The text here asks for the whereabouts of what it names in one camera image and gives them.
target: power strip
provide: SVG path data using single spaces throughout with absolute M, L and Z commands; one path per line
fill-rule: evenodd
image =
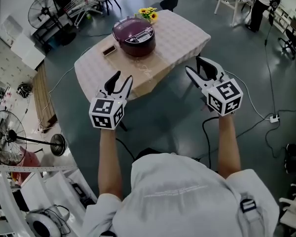
M 280 121 L 280 116 L 279 115 L 270 117 L 270 122 L 271 123 L 276 123 L 276 122 L 279 122 L 279 121 Z

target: shoe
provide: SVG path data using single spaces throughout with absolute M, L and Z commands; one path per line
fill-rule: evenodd
M 246 26 L 250 31 L 252 31 L 252 32 L 254 32 L 254 33 L 256 32 L 256 30 L 253 30 L 253 29 L 251 28 L 250 25 L 247 25 L 247 24 L 246 24 L 245 26 Z

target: black chair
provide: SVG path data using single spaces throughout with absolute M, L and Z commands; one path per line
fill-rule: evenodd
M 178 0 L 163 0 L 160 2 L 160 6 L 164 10 L 173 11 L 175 7 L 178 5 Z
M 284 40 L 283 38 L 278 38 L 278 40 L 282 40 L 285 45 L 282 48 L 282 50 L 286 50 L 287 48 L 289 48 L 292 51 L 292 60 L 295 60 L 295 55 L 296 55 L 296 36 L 294 35 L 293 32 L 291 32 L 290 30 L 285 31 L 288 40 Z

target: table leg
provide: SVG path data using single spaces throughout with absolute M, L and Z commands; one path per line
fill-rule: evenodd
M 236 14 L 237 14 L 237 10 L 238 10 L 238 4 L 239 4 L 239 0 L 236 0 L 235 9 L 233 11 L 232 23 L 231 23 L 232 27 L 235 26 Z
M 218 7 L 219 7 L 221 1 L 222 1 L 222 0 L 218 0 L 218 3 L 217 3 L 217 5 L 216 5 L 216 9 L 215 9 L 215 12 L 214 12 L 215 15 L 217 14 L 217 10 L 218 10 Z

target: rice cooker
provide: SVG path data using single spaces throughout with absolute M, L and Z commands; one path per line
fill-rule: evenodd
M 143 18 L 127 17 L 117 22 L 113 36 L 125 53 L 135 57 L 148 55 L 156 47 L 153 26 Z

